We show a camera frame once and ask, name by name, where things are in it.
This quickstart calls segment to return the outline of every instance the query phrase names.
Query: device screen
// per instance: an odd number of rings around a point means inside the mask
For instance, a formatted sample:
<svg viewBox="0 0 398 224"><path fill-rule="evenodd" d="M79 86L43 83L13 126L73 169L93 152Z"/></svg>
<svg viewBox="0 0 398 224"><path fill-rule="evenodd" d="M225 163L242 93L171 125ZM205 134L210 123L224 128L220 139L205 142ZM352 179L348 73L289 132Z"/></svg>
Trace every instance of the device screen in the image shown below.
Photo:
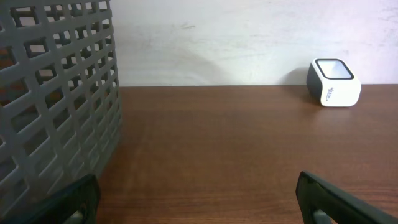
<svg viewBox="0 0 398 224"><path fill-rule="evenodd" d="M317 64L327 78L352 78L350 72L339 60L318 60Z"/></svg>

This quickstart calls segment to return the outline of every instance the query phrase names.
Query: gray plastic crate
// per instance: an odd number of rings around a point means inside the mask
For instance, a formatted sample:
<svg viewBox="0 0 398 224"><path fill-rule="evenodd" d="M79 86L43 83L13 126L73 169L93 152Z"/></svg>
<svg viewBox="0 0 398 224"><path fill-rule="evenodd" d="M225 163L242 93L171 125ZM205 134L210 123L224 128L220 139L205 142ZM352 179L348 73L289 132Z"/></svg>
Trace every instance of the gray plastic crate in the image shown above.
<svg viewBox="0 0 398 224"><path fill-rule="evenodd" d="M0 1L0 217L100 175L116 147L111 17L109 1Z"/></svg>

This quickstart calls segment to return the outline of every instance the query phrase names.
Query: wooden tabletop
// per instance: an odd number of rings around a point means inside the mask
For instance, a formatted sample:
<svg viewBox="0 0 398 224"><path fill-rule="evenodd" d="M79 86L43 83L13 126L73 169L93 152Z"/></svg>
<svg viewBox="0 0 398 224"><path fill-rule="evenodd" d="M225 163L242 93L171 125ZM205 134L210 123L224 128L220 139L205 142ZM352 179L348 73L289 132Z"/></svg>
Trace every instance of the wooden tabletop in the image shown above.
<svg viewBox="0 0 398 224"><path fill-rule="evenodd" d="M308 170L398 217L398 85L324 108L305 86L121 88L98 223L302 223Z"/></svg>

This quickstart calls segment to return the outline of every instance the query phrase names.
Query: white wall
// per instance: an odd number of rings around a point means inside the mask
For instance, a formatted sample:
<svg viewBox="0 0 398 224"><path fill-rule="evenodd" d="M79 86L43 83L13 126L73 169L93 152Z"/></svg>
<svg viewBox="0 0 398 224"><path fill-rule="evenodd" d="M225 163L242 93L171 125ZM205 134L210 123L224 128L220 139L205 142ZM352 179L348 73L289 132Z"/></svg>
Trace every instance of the white wall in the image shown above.
<svg viewBox="0 0 398 224"><path fill-rule="evenodd" d="M112 0L122 86L304 84L316 57L398 83L398 0Z"/></svg>

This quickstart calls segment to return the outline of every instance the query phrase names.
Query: white cube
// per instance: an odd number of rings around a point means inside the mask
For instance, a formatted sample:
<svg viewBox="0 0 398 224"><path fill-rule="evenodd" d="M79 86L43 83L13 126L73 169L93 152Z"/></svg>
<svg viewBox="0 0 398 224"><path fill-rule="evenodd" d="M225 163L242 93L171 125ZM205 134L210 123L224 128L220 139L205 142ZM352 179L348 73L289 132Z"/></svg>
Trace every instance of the white cube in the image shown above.
<svg viewBox="0 0 398 224"><path fill-rule="evenodd" d="M361 93L361 82L337 58L316 58L307 75L310 94L323 106L353 106Z"/></svg>

